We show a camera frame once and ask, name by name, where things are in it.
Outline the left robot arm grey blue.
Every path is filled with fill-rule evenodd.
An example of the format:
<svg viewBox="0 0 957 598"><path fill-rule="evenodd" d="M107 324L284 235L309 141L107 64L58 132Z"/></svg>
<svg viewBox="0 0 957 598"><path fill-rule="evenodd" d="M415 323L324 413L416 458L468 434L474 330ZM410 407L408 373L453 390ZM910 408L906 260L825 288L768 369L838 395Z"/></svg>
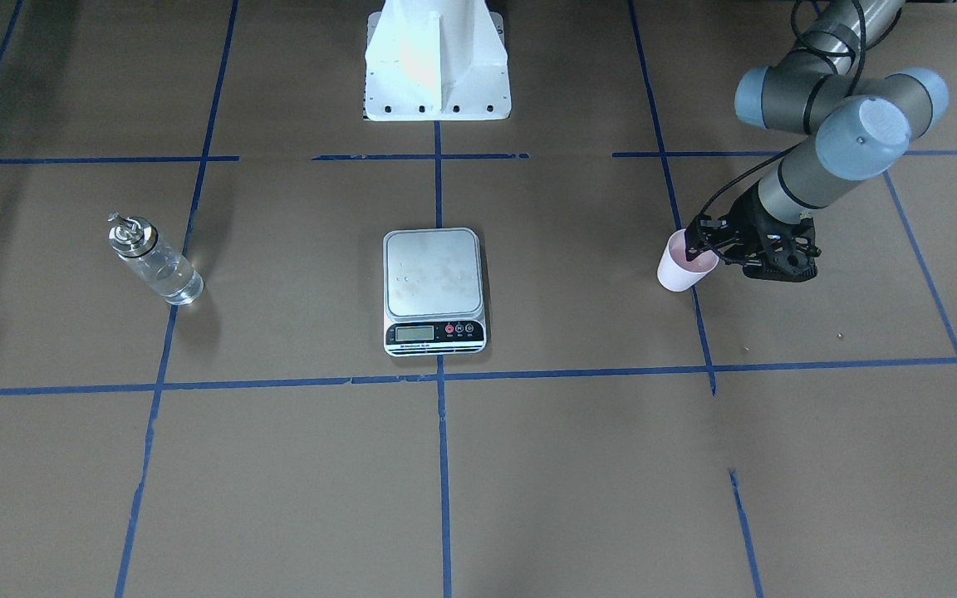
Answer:
<svg viewBox="0 0 957 598"><path fill-rule="evenodd" d="M745 73L737 117L801 134L800 144L760 164L763 177L718 218L706 208L669 239L660 280L692 287L719 262L757 280L806 282L821 250L814 215L862 182L884 174L950 104L937 72L909 68L866 78L867 53L899 22L901 1L832 1L774 66Z"/></svg>

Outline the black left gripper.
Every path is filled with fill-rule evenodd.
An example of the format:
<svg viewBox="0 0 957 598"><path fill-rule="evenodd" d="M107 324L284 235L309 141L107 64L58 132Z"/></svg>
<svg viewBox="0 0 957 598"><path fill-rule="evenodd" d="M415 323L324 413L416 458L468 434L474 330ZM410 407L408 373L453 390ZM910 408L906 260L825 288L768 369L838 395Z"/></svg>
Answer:
<svg viewBox="0 0 957 598"><path fill-rule="evenodd" d="M685 228L685 255L698 258L712 252L726 265L742 268L745 276L774 282L807 282L817 276L820 248L812 218L784 223L768 214L759 184L733 201L728 214L699 214Z"/></svg>

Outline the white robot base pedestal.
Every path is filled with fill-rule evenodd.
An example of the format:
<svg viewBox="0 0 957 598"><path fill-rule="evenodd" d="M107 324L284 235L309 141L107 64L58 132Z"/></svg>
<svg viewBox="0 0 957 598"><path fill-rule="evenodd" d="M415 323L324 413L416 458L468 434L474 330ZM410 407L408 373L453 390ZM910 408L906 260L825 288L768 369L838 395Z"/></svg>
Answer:
<svg viewBox="0 0 957 598"><path fill-rule="evenodd" d="M367 18L362 114L375 122L512 114L508 42L486 1L385 1Z"/></svg>

